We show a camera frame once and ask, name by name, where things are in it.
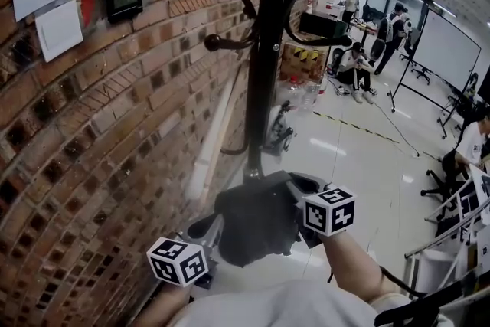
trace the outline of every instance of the cardboard box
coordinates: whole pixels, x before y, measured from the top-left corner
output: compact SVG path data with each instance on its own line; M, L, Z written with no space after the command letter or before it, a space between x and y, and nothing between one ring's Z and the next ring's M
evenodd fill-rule
M280 68L280 80L296 76L300 80L321 83L328 49L325 47L306 47L294 43L284 45Z

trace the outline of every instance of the plastic water bottle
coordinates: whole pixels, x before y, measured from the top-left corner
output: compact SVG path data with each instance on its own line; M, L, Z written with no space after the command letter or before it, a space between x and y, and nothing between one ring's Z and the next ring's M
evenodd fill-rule
M301 99L301 111L311 112L313 110L313 105L315 105L319 90L320 86L317 83L308 83L305 85L304 93Z
M279 84L276 105L283 105L289 101L290 106L299 107L301 104L302 88L298 84L298 77L291 77L287 82Z

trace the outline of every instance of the sneaker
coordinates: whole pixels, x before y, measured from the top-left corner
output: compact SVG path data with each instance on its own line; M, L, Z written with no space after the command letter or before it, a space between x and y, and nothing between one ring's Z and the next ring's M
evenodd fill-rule
M363 92L362 96L366 101L368 101L371 105L374 104L374 97L368 91Z
M361 92L359 90L354 90L354 92L352 92L352 98L356 103L362 103Z

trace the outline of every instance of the fluorescent light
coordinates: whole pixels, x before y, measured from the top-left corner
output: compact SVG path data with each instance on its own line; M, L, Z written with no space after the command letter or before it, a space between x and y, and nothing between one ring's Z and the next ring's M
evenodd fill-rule
M448 10L447 8L444 8L443 6L441 5L438 5L437 3L433 2L433 4L437 7L439 7L441 10L447 12L449 15L453 16L454 18L456 18L456 16L450 11Z
M399 113L401 116L405 116L405 117L406 117L406 118L408 118L408 119L411 119L411 118L412 118L412 116L411 116L411 115L408 115L408 114L406 114L405 112L402 112L402 111L401 111L401 110L399 110L398 108L395 108L395 112L396 112L396 113Z
M316 146L322 147L323 149L330 150L330 151L335 152L335 153L338 153L340 155L347 155L347 153L345 152L345 150L339 149L337 146L331 145L330 143L327 143L327 142L323 142L322 140L311 138L309 140L309 142L312 145L316 145Z
M405 181L407 184L413 183L413 177L407 176L407 175L402 175L401 179Z

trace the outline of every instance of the wall-mounted device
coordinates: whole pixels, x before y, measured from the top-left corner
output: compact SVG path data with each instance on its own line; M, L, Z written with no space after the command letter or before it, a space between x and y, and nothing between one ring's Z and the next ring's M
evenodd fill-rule
M107 19L111 24L131 19L143 11L142 0L106 0Z

